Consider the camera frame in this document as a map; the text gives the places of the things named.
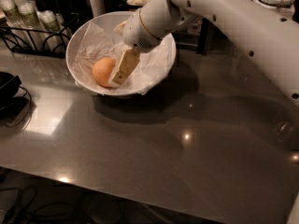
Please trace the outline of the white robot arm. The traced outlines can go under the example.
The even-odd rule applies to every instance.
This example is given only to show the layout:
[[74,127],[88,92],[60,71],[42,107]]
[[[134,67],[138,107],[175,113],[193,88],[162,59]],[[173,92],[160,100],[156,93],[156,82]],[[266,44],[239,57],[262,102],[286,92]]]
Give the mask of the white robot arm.
[[119,86],[139,55],[198,18],[215,25],[295,105],[299,105],[299,25],[251,0],[150,0],[116,30],[124,51],[109,82]]

